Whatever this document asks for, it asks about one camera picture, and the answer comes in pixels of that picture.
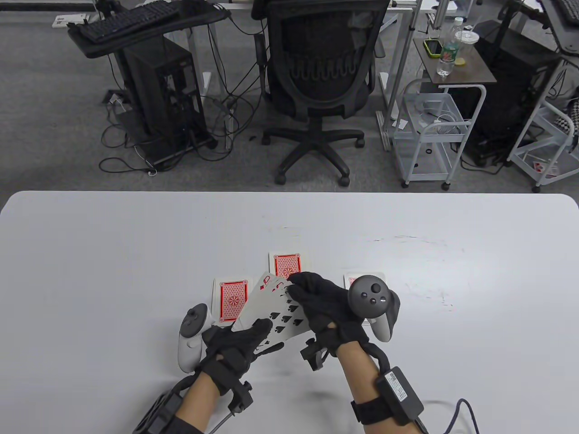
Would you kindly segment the person's right hand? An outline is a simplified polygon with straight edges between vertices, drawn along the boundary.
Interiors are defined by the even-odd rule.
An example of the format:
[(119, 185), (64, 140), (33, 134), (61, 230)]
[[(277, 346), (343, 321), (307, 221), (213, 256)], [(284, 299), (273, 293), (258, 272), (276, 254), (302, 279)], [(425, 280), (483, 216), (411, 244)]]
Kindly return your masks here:
[(357, 342), (364, 349), (370, 345), (364, 320), (378, 341), (390, 341), (400, 299), (381, 278), (362, 275), (349, 289), (312, 272), (292, 274), (289, 282), (288, 296), (302, 307), (317, 341), (332, 355), (343, 344)]

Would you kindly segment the person's left hand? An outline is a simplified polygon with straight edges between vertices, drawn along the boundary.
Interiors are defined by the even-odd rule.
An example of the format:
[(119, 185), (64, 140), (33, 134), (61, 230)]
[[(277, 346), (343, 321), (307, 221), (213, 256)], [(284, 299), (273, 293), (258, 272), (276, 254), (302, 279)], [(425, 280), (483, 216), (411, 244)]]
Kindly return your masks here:
[(205, 357), (197, 365), (195, 373), (204, 373), (215, 384), (220, 396), (241, 385), (240, 380), (250, 365), (261, 355), (279, 351), (284, 343), (277, 343), (256, 354), (259, 345), (268, 337), (273, 327), (269, 319), (258, 319), (240, 331), (232, 327), (217, 327), (205, 341)]

